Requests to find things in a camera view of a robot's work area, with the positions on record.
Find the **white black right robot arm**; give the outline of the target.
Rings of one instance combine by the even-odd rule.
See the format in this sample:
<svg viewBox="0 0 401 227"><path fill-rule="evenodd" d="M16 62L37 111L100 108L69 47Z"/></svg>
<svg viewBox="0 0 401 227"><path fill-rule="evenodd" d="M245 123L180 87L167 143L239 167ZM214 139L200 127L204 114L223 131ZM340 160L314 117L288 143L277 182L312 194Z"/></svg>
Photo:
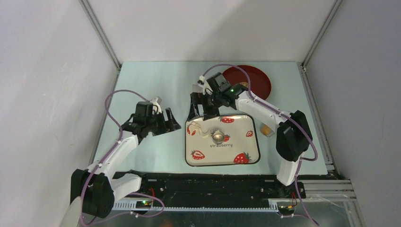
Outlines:
<svg viewBox="0 0 401 227"><path fill-rule="evenodd" d="M311 161L318 158L305 114L301 111L282 111L258 97L250 86L240 83L231 85L218 72L208 79L200 76L192 86L190 97L190 120L199 116L198 105L203 107L205 120L216 117L219 108L224 106L249 114L271 129L276 135L276 151L281 157L277 174L279 182L275 184L275 192L279 197L286 198L293 193L292 183L296 181L308 148L314 151Z"/></svg>

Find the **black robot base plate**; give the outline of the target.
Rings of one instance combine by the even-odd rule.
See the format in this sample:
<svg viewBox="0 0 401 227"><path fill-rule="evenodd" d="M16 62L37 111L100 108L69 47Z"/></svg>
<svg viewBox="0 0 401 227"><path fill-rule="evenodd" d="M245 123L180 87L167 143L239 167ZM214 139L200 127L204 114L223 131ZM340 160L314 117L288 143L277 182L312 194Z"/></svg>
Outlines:
<svg viewBox="0 0 401 227"><path fill-rule="evenodd" d="M142 178L139 193L150 195L152 206L166 209L262 209L273 199L306 198L302 182L284 186L272 175L213 175L117 172Z"/></svg>

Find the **white dough piece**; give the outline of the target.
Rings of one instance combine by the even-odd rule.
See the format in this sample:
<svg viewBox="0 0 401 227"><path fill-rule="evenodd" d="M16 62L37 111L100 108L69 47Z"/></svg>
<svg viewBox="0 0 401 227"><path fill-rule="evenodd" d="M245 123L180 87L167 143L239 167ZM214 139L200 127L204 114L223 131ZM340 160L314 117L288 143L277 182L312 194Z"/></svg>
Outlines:
<svg viewBox="0 0 401 227"><path fill-rule="evenodd" d="M211 132L203 131L201 125L197 122L191 122L187 125L187 133L190 136L199 135L202 138L207 138L211 136Z"/></svg>

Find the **strawberry print rectangular tray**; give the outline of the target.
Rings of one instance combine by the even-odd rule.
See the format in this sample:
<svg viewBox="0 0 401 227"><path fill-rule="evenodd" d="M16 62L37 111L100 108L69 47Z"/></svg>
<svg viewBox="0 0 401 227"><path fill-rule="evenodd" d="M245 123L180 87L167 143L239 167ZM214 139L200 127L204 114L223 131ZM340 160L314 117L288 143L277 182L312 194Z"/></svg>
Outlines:
<svg viewBox="0 0 401 227"><path fill-rule="evenodd" d="M187 125L197 122L211 136L190 136ZM202 117L185 123L185 161L190 166L228 166L255 164L261 154L252 117L246 114Z"/></svg>

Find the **metal scraper wooden handle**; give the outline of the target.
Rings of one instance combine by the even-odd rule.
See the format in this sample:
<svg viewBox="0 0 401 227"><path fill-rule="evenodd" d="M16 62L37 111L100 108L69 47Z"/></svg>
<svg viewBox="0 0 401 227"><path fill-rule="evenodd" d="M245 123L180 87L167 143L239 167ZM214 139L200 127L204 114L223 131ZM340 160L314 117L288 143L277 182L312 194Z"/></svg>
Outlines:
<svg viewBox="0 0 401 227"><path fill-rule="evenodd" d="M199 85L199 84L194 84L193 86L192 86L192 91L194 92L194 93L203 93L203 86L201 86L201 85Z"/></svg>

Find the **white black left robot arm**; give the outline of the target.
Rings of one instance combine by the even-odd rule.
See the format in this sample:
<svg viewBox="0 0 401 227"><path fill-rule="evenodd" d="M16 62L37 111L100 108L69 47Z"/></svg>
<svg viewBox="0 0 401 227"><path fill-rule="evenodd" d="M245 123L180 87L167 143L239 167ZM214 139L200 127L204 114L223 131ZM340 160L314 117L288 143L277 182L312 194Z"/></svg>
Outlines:
<svg viewBox="0 0 401 227"><path fill-rule="evenodd" d="M128 120L119 125L119 133L111 148L86 169L76 169L71 176L71 200L82 200L82 213L106 218L114 203L134 193L144 197L149 183L135 174L125 174L115 179L118 167L144 138L170 133L181 129L170 108L162 109L159 102L141 101Z"/></svg>

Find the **round red lacquer tray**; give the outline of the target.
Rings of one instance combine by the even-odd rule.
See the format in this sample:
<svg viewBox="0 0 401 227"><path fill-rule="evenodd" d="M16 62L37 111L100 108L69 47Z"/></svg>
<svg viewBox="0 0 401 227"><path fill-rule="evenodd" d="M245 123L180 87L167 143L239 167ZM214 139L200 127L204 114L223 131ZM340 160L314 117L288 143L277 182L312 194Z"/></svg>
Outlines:
<svg viewBox="0 0 401 227"><path fill-rule="evenodd" d="M251 91L258 97L266 100L271 93L271 82L267 74L250 65L238 65L249 76ZM247 77L239 69L230 67L223 72L223 76L233 86L237 83L249 84Z"/></svg>

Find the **wooden dough roller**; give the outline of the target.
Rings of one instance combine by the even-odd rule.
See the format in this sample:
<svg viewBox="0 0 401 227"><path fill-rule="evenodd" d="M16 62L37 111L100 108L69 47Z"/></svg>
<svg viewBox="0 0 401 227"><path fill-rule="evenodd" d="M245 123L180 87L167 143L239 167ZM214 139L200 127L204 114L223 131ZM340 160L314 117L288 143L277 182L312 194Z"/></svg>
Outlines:
<svg viewBox="0 0 401 227"><path fill-rule="evenodd" d="M266 124L262 124L262 126L260 127L260 132L266 137L270 137L275 134L275 132Z"/></svg>

